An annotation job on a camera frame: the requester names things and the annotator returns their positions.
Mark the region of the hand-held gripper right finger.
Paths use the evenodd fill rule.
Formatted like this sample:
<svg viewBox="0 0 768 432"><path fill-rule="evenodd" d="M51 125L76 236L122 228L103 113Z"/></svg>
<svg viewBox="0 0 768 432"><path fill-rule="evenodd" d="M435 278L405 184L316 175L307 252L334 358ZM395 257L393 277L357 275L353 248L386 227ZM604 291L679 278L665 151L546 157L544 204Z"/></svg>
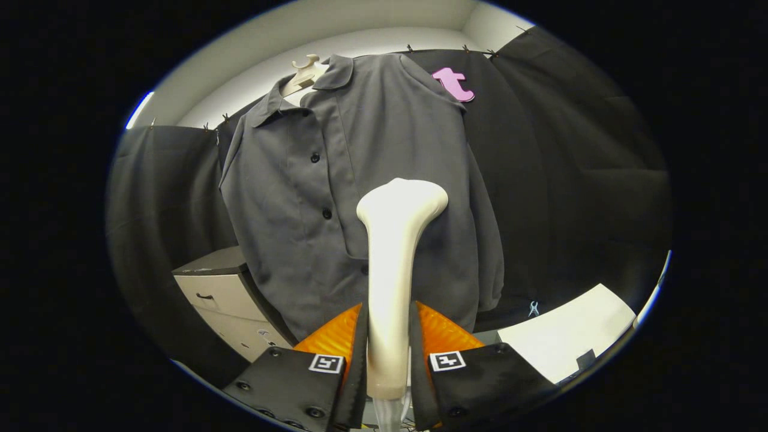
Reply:
<svg viewBox="0 0 768 432"><path fill-rule="evenodd" d="M505 431L555 396L513 347L486 344L419 301L410 305L412 409L419 431Z"/></svg>

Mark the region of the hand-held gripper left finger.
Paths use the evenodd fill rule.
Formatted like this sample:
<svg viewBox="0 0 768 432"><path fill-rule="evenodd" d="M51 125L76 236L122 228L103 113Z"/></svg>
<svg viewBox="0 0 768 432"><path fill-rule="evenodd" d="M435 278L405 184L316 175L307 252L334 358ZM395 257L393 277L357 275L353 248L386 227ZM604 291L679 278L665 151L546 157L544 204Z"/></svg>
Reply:
<svg viewBox="0 0 768 432"><path fill-rule="evenodd" d="M368 307L357 304L291 349L269 347L223 393L290 430L349 431L367 402Z"/></svg>

